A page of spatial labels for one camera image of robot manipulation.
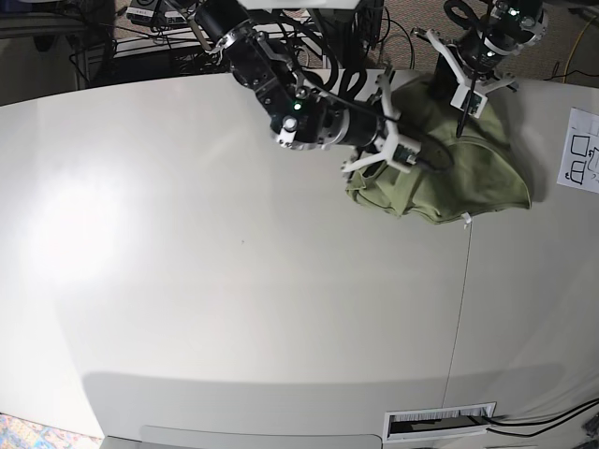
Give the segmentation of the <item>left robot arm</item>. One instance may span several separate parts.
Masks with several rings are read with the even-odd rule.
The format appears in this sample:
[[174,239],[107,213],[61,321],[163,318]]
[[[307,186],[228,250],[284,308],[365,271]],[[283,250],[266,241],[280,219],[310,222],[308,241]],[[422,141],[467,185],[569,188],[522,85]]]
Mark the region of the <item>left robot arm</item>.
[[412,35],[439,53],[429,91],[435,99],[452,97],[461,85],[467,89],[492,85],[502,76],[497,66],[507,57],[534,45],[548,28],[541,1],[487,1],[479,15],[464,1],[444,2],[446,16],[464,35],[440,38],[433,29],[415,28]]

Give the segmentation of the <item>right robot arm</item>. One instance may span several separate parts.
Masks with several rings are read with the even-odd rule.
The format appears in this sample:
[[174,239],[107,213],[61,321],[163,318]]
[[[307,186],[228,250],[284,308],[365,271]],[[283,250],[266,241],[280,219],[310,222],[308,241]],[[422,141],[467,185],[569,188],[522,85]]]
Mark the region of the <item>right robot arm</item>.
[[367,153],[345,162],[345,173],[379,162],[409,169],[399,158],[404,147],[389,72],[378,76],[370,101],[358,102],[345,86],[351,72],[334,65],[327,81],[306,72],[292,50],[258,30],[237,1],[205,1],[193,21],[212,40],[214,51],[228,59],[236,81],[254,92],[281,147],[304,151],[346,145]]

